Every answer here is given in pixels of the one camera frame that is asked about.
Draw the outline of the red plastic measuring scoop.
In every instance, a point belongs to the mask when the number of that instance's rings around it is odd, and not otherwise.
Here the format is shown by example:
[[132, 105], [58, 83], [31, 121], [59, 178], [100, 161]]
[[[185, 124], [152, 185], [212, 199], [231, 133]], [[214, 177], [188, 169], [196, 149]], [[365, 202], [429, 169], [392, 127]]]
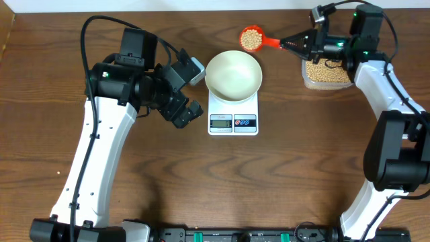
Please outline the red plastic measuring scoop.
[[264, 46], [280, 49], [280, 40], [269, 38], [259, 26], [246, 27], [239, 36], [241, 47], [247, 52], [258, 52]]

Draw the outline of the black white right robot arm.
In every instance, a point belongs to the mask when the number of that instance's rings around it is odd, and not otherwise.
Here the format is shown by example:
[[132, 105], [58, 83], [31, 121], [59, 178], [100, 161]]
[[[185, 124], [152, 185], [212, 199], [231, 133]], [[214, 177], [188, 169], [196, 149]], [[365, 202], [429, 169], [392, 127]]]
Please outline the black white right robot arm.
[[280, 47], [314, 64], [340, 61], [366, 97], [377, 124], [363, 156], [365, 182], [340, 216], [340, 227], [325, 241], [372, 241], [378, 225], [400, 200], [422, 200], [415, 190], [429, 183], [429, 113], [414, 101], [394, 74], [392, 57], [378, 50], [388, 16], [381, 7], [358, 1], [349, 36], [329, 34], [336, 3], [310, 11], [312, 28], [281, 39]]

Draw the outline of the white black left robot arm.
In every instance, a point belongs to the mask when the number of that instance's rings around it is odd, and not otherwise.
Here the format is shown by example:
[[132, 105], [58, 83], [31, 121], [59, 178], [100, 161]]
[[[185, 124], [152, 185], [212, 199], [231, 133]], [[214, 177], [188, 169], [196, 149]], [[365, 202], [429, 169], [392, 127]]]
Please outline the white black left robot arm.
[[36, 218], [32, 241], [156, 241], [144, 222], [109, 223], [110, 196], [126, 137], [140, 109], [156, 110], [176, 128], [202, 115], [198, 102], [182, 93], [206, 74], [204, 65], [185, 50], [165, 44], [168, 61], [155, 61], [162, 40], [126, 28], [120, 51], [89, 71], [83, 129], [64, 189], [47, 219]]

